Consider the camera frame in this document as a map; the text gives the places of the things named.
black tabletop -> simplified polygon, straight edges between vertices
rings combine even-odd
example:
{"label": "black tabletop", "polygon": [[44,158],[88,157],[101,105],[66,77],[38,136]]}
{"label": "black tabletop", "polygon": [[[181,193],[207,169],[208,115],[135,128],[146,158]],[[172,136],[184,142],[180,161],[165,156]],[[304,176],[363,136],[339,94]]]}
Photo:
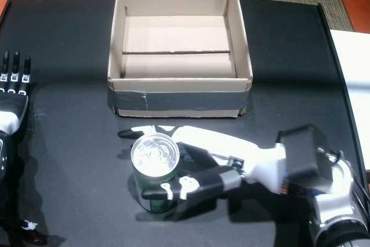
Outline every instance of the black tabletop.
{"label": "black tabletop", "polygon": [[[152,215],[132,193],[129,140],[148,124],[192,125],[275,144],[279,130],[315,124],[363,175],[335,61],[316,6],[242,0],[254,72],[237,119],[133,119],[107,105],[114,0],[12,1],[5,49],[32,56],[32,92],[17,160],[17,210],[48,246],[310,246],[305,206],[261,186],[181,215]],[[9,243],[5,233],[0,244]],[[11,239],[11,244],[19,242]]]}

green can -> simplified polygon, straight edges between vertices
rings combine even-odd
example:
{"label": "green can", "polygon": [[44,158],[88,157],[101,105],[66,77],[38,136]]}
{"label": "green can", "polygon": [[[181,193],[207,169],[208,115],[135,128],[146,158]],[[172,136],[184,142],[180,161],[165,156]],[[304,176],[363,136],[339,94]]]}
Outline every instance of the green can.
{"label": "green can", "polygon": [[131,161],[141,206],[155,213],[171,209],[173,201],[144,200],[141,193],[147,187],[159,186],[176,178],[180,161],[179,147],[176,142],[159,132],[143,135],[132,146]]}

white robotic hand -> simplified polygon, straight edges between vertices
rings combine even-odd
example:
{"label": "white robotic hand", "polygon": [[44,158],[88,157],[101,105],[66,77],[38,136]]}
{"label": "white robotic hand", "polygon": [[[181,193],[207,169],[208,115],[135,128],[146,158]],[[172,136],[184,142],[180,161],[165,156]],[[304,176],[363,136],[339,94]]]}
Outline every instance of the white robotic hand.
{"label": "white robotic hand", "polygon": [[282,186],[292,184],[306,191],[312,207],[309,228],[315,247],[370,246],[363,217],[367,212],[359,209],[352,196],[356,193],[350,164],[328,147],[326,137],[314,126],[281,132],[272,149],[189,126],[134,127],[119,136],[137,139],[157,132],[206,151],[218,166],[147,187],[142,190],[144,199],[203,200],[238,188],[243,180],[259,182],[278,194],[287,193]]}
{"label": "white robotic hand", "polygon": [[[260,182],[271,192],[280,193],[286,171],[285,149],[281,143],[277,143],[272,149],[260,149],[256,144],[240,138],[190,126],[134,127],[130,130],[119,132],[119,136],[135,139],[142,135],[149,135],[156,132],[169,135],[176,143],[206,151],[217,165],[222,166],[220,168],[222,172],[228,172],[228,170],[235,172],[232,176],[236,179],[235,182],[239,186],[241,180],[244,179],[247,183]],[[219,173],[220,169],[212,168],[207,170],[207,172],[199,174],[208,176],[213,171],[215,175],[221,175]],[[222,181],[230,183],[230,179],[227,179],[227,181],[224,179]],[[231,189],[230,186],[219,185],[220,189]],[[204,188],[201,186],[198,191],[204,192]]]}
{"label": "white robotic hand", "polygon": [[21,78],[19,61],[20,53],[16,51],[12,72],[8,73],[9,52],[5,51],[0,76],[0,181],[12,158],[10,136],[19,129],[28,105],[31,58],[29,56],[25,58]]}

can top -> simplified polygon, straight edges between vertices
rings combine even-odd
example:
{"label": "can top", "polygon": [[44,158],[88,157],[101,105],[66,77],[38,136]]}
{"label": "can top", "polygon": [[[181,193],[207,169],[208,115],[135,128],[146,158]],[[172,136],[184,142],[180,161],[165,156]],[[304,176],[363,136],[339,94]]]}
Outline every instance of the can top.
{"label": "can top", "polygon": [[162,133],[141,136],[131,149],[131,161],[142,174],[160,177],[171,173],[180,160],[180,151],[171,137]]}

open cardboard box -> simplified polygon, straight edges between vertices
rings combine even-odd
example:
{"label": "open cardboard box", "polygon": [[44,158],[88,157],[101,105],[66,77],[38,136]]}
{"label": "open cardboard box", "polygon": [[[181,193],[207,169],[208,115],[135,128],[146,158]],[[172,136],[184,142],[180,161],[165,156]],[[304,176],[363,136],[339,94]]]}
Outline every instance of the open cardboard box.
{"label": "open cardboard box", "polygon": [[116,0],[108,84],[136,117],[237,117],[252,70],[239,0]]}

